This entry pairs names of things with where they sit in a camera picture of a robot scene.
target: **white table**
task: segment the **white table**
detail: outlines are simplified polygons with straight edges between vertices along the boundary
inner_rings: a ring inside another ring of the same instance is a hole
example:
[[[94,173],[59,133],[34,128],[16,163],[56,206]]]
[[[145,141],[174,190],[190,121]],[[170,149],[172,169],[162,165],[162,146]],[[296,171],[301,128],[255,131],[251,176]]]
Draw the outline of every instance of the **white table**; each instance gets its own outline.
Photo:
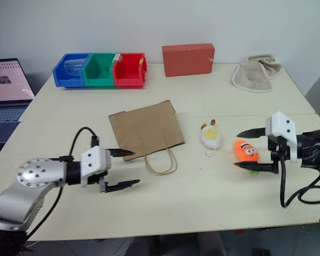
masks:
[[[115,107],[111,107],[111,112],[115,112]],[[320,118],[315,114],[289,116],[295,120],[299,133],[320,128]],[[197,117],[183,109],[177,111],[177,117],[186,144],[172,149],[178,160],[175,173],[154,176],[147,171],[142,158],[127,163],[114,158],[107,176],[111,184],[130,179],[141,179],[141,182],[132,188],[108,194],[99,193],[95,185],[88,188],[66,186],[59,205],[31,239],[143,236],[318,221],[320,205],[293,202],[288,208],[281,208],[278,175],[262,173],[251,177],[246,170],[233,165],[236,161],[233,153],[236,134],[263,127],[267,116],[217,117],[223,144],[211,158],[204,156],[206,149],[199,142],[198,135],[200,126],[216,116],[208,113],[205,117]],[[102,146],[117,147],[106,114],[82,121],[19,124],[0,153],[0,193],[15,179],[18,167],[26,160],[67,154],[73,136],[84,125],[94,129],[101,138]],[[262,162],[269,161],[265,138],[248,141],[261,152]],[[75,157],[78,159],[89,145],[89,133],[80,136]],[[150,155],[149,161],[159,170],[169,164],[164,151]],[[317,176],[315,170],[299,168],[300,163],[292,165],[287,162],[287,195]],[[47,195],[34,225],[49,210],[57,193],[54,189]],[[308,198],[320,199],[320,191],[312,192]]]
[[[164,100],[192,117],[314,113],[284,70],[271,80],[271,92],[252,93],[231,84],[236,67],[220,64],[210,74],[165,77],[163,65],[149,65],[142,90],[67,90],[57,88],[51,76],[20,121],[102,119]]]

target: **orange stuffed toy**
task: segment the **orange stuffed toy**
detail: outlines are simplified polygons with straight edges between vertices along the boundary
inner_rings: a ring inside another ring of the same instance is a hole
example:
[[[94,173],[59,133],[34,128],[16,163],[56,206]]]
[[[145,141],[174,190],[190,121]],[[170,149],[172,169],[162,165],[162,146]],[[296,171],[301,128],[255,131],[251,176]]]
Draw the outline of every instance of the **orange stuffed toy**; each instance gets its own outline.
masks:
[[[234,150],[239,162],[258,162],[260,159],[257,150],[244,140],[237,140],[234,145]]]

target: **laptop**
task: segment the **laptop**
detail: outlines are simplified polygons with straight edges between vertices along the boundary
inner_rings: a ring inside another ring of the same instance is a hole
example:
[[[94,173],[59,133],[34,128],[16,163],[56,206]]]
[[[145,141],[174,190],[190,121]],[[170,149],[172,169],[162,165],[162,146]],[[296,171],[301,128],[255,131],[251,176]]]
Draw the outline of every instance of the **laptop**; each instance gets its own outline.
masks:
[[[0,143],[7,142],[34,97],[18,59],[0,59]]]

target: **red box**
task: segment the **red box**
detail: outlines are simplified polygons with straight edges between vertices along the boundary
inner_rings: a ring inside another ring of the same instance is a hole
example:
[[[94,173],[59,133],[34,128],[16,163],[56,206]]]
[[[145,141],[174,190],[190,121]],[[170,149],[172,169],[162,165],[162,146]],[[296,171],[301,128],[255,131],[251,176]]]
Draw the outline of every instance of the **red box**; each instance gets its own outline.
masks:
[[[184,44],[162,46],[165,75],[185,76],[212,71],[213,44]]]
[[[121,53],[121,59],[113,65],[116,87],[143,87],[147,62],[144,53]]]

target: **green storage bin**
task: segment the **green storage bin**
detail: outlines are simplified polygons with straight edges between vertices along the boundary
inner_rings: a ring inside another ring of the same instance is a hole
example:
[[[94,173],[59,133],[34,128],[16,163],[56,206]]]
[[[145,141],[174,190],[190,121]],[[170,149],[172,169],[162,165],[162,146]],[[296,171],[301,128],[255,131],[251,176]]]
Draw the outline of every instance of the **green storage bin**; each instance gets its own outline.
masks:
[[[93,53],[83,68],[83,78],[88,87],[114,87],[114,53]]]

